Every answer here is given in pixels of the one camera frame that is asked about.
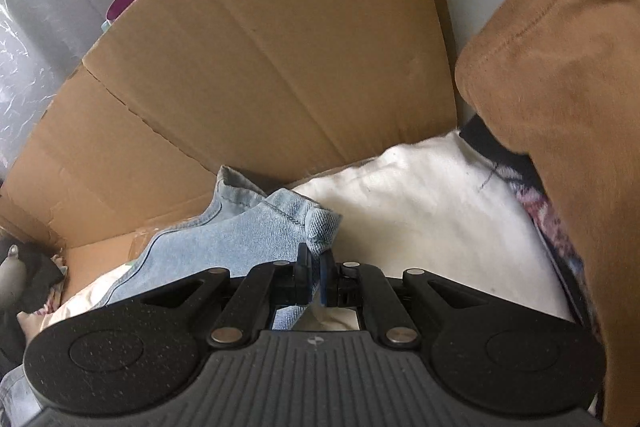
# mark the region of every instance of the jeans seam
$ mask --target jeans seam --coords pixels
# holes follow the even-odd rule
[[[203,225],[204,223],[208,223],[209,221],[211,221],[211,219],[214,219],[221,211],[222,211],[222,204],[220,204],[220,206],[212,214],[212,216],[208,217],[207,219],[204,219],[204,220],[201,221],[198,218],[194,218],[194,221],[191,222],[188,226],[186,226],[186,223],[183,223],[185,225],[184,227],[178,226],[178,227],[175,227],[174,229],[166,229],[166,230],[162,230],[162,232],[159,232],[158,235],[154,236],[154,238],[149,242],[149,244],[145,248],[146,257],[142,260],[140,265],[138,267],[136,267],[136,269],[128,270],[127,273],[123,276],[123,277],[127,277],[127,278],[125,280],[121,281],[121,282],[116,282],[110,288],[109,296],[107,297],[107,295],[105,295],[102,299],[100,299],[100,301],[98,302],[98,304],[96,306],[100,305],[100,303],[102,303],[102,302],[104,302],[103,305],[108,304],[110,299],[111,299],[111,297],[113,297],[114,292],[118,288],[120,288],[124,283],[128,282],[129,280],[131,280],[131,278],[142,269],[142,267],[146,263],[146,260],[148,259],[148,252],[151,250],[151,248],[156,243],[156,241],[158,239],[160,239],[163,235],[166,235],[167,233],[178,232],[179,230],[186,230],[186,229],[192,229],[194,227],[199,227],[200,225]]]
[[[14,381],[12,381],[11,385],[9,385],[8,387],[6,387],[6,391],[5,393],[3,393],[2,395],[0,395],[0,402],[2,402],[2,404],[4,404],[4,399],[7,397],[7,395],[11,392],[11,390],[15,387],[15,385],[20,382],[20,380],[24,380],[25,376],[24,375],[20,375],[20,377],[16,378]]]
[[[220,198],[222,198],[223,200],[229,201],[230,203],[233,203],[233,204],[239,204],[240,206],[244,206],[245,208],[253,208],[253,206],[251,206],[250,204],[242,203],[241,201],[234,201],[234,200],[231,200],[231,199],[227,198],[226,196],[220,195]],[[283,210],[280,210],[277,206],[275,206],[273,203],[270,203],[268,200],[266,200],[266,199],[262,200],[260,203],[266,204],[268,207],[272,208],[277,213],[281,214],[282,216],[286,217],[290,221],[294,222],[296,225],[298,225],[300,227],[304,227],[305,226],[304,223],[298,221],[297,219],[295,219],[292,216],[289,216],[289,214],[287,214]]]

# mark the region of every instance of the cardboard box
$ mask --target cardboard box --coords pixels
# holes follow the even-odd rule
[[[221,164],[285,184],[452,129],[441,1],[137,0],[35,127],[0,225],[65,248],[78,290],[203,211]]]

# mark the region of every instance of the ridged rubber surface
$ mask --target ridged rubber surface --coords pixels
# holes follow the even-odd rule
[[[263,331],[216,352],[182,394],[121,418],[46,410],[32,427],[594,427],[584,411],[537,420],[492,417],[440,389],[416,355],[375,344],[366,331]]]

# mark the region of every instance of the clothing pile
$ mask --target clothing pile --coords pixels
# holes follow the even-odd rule
[[[30,317],[51,313],[60,305],[62,286],[66,274],[64,260],[58,255],[49,258],[40,247],[24,244],[13,237],[0,239],[0,262],[16,250],[16,259],[23,266],[24,273],[18,275],[15,299],[2,301],[6,306],[0,310],[0,374],[2,377],[22,363],[22,356],[28,344],[22,324]],[[17,274],[8,273],[6,277],[16,278]],[[7,288],[0,288],[4,293]]]
[[[422,267],[590,328],[607,351],[600,412],[634,427],[639,48],[640,0],[507,0],[457,63],[478,113],[460,130],[271,194],[223,167],[203,214],[158,233],[36,329],[213,266],[238,277],[295,261],[306,243],[316,265],[332,248],[389,277]],[[314,302],[280,310],[274,328],[357,323]],[[21,367],[0,384],[0,403],[3,426],[40,410]]]

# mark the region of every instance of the metal bolt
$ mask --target metal bolt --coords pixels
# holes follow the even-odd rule
[[[211,331],[211,338],[219,344],[233,344],[242,338],[242,331],[238,328],[218,328]]]
[[[418,338],[418,332],[412,328],[391,328],[386,332],[386,337],[394,344],[409,344]]]

